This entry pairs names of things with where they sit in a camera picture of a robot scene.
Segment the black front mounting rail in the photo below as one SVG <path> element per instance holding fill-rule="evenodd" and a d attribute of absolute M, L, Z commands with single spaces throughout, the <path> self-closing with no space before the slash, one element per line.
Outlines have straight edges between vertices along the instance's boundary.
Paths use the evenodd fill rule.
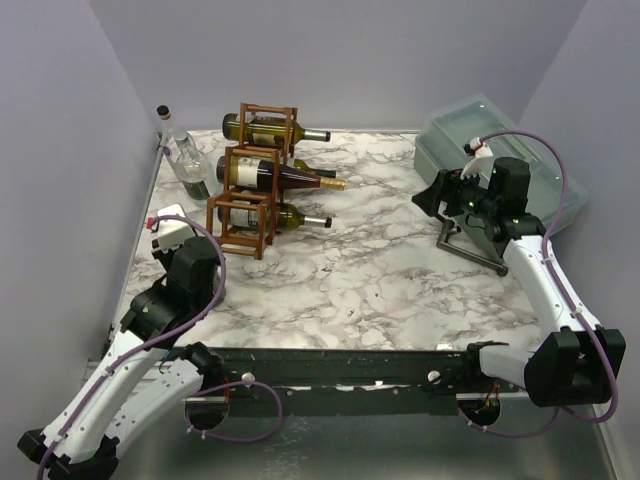
<path fill-rule="evenodd" d="M 185 411 L 207 427 L 224 417 L 454 415 L 459 397 L 495 382 L 459 351 L 214 348 L 205 389 Z"/>

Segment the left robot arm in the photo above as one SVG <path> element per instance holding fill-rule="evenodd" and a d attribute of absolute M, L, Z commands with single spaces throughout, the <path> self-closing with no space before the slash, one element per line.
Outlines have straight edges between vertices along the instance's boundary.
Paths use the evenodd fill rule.
<path fill-rule="evenodd" d="M 170 407 L 220 387 L 219 359 L 195 343 L 162 379 L 135 389 L 224 291 L 224 257 L 212 237 L 192 236 L 155 255 L 165 276 L 131 301 L 120 331 L 76 397 L 49 425 L 20 438 L 18 448 L 37 464 L 38 478 L 108 479 L 130 444 Z"/>

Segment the dark bottle gold foil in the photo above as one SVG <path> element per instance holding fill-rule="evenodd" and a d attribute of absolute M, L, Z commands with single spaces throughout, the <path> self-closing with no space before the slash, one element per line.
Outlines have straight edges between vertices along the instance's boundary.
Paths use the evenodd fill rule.
<path fill-rule="evenodd" d="M 229 184 L 258 191 L 268 191 L 273 187 L 275 163 L 257 157 L 232 156 L 226 161 L 221 156 L 216 165 L 216 178 L 220 183 L 225 181 L 225 173 L 229 171 Z M 278 166 L 278 187 L 284 190 L 326 189 L 344 191 L 346 182 L 341 179 L 319 176 L 294 167 L 280 164 Z"/>

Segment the brown wooden wine rack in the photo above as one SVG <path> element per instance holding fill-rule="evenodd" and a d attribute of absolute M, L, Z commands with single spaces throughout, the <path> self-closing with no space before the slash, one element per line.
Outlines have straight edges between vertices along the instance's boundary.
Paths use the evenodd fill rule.
<path fill-rule="evenodd" d="M 276 236 L 277 204 L 284 200 L 284 189 L 279 186 L 280 167 L 286 165 L 295 148 L 292 144 L 293 122 L 297 119 L 295 107 L 274 107 L 243 103 L 239 112 L 238 144 L 225 150 L 225 170 L 223 192 L 207 200 L 206 230 L 214 231 L 213 221 L 216 214 L 223 215 L 220 234 L 216 240 L 225 254 L 263 258 L 265 248 L 273 244 Z M 283 144 L 259 146 L 249 142 L 245 134 L 249 131 L 247 119 L 251 114 L 269 114 L 284 119 L 284 131 L 281 133 Z M 231 160 L 234 156 L 267 159 L 274 167 L 272 186 L 265 192 L 252 193 L 239 185 L 232 185 Z M 230 223 L 234 211 L 254 212 L 258 216 L 256 234 L 243 233 L 238 226 Z"/>

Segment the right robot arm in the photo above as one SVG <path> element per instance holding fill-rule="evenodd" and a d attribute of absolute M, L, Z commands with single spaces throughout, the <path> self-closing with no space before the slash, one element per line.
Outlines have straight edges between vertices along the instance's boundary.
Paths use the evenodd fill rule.
<path fill-rule="evenodd" d="M 605 329 L 580 301 L 552 253 L 546 230 L 527 210 L 530 169 L 526 161 L 495 160 L 489 184 L 441 170 L 413 196 L 426 215 L 468 215 L 481 220 L 484 235 L 523 288 L 547 336 L 534 352 L 503 344 L 479 347 L 460 367 L 460 379 L 480 392 L 496 379 L 524 389 L 538 407 L 616 406 L 617 374 L 626 342 Z"/>

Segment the dark metal crank tool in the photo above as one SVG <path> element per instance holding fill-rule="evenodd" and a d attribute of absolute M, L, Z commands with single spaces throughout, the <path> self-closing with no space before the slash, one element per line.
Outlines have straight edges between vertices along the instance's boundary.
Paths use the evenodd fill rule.
<path fill-rule="evenodd" d="M 467 260 L 476 265 L 492 270 L 499 277 L 505 277 L 508 274 L 509 269 L 503 264 L 451 244 L 450 238 L 454 235 L 459 234 L 461 232 L 461 228 L 453 220 L 450 219 L 439 218 L 439 222 L 441 223 L 441 229 L 436 240 L 436 247 L 438 249 Z"/>

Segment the green bottle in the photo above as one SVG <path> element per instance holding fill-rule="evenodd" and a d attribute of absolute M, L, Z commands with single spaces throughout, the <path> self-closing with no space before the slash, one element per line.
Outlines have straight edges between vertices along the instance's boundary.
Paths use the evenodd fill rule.
<path fill-rule="evenodd" d="M 283 146 L 285 138 L 290 144 L 297 144 L 302 140 L 329 142 L 329 131 L 305 129 L 296 121 L 291 122 L 286 128 L 284 117 L 251 116 L 245 121 L 243 130 L 243 142 L 257 146 Z"/>

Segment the clear bottle dark label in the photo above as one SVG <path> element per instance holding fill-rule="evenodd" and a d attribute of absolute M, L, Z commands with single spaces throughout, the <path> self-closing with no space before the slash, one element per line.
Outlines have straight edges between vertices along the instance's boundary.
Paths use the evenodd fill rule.
<path fill-rule="evenodd" d="M 175 138 L 178 156 L 175 173 L 188 196 L 194 201 L 206 201 L 213 193 L 214 171 L 209 159 L 198 149 L 190 134 Z"/>

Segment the translucent green plastic toolbox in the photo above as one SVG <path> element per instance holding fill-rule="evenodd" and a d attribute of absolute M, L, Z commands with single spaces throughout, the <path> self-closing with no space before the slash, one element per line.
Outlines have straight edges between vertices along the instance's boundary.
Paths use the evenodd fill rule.
<path fill-rule="evenodd" d="M 487 188 L 493 212 L 487 220 L 454 218 L 488 258 L 502 261 L 511 238 L 543 236 L 570 226 L 588 193 L 563 176 L 549 147 L 515 132 L 517 126 L 485 96 L 476 95 L 431 113 L 415 139 L 414 168 L 431 186 L 440 170 L 458 170 L 470 160 L 464 145 L 479 137 L 494 157 L 476 178 Z"/>

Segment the clear wine bottle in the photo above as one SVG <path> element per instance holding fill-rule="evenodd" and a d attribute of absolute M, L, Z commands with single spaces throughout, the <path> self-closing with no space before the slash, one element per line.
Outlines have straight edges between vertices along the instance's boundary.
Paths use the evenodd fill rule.
<path fill-rule="evenodd" d="M 166 105 L 159 105 L 156 108 L 156 112 L 162 125 L 162 137 L 166 140 L 165 147 L 163 148 L 164 155 L 176 178 L 183 182 L 185 180 L 185 173 L 178 160 L 180 155 L 179 146 L 188 141 L 189 134 L 174 121 Z"/>

